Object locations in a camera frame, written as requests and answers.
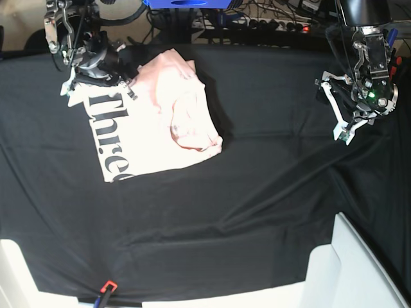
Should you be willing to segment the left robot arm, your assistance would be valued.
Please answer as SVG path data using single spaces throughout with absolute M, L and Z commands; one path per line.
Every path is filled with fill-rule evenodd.
M 387 1 L 336 1 L 335 6 L 338 22 L 326 30 L 331 50 L 334 55 L 338 53 L 331 32 L 343 35 L 349 29 L 358 59 L 355 64 L 342 64 L 341 76 L 323 72 L 316 84 L 337 120 L 334 140 L 350 144 L 359 128 L 372 125 L 396 108 L 399 90 L 392 77 L 398 31 L 384 28 L 392 21 Z

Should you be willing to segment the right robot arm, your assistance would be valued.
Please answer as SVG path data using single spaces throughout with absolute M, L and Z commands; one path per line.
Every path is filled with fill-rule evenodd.
M 119 52 L 126 47 L 122 40 L 110 40 L 102 27 L 124 26 L 134 22 L 147 9 L 141 3 L 130 16 L 103 19 L 95 1 L 46 1 L 45 38 L 52 56 L 58 55 L 69 69 L 60 95 L 71 96 L 78 84 L 117 87 L 135 99 L 132 78 Z

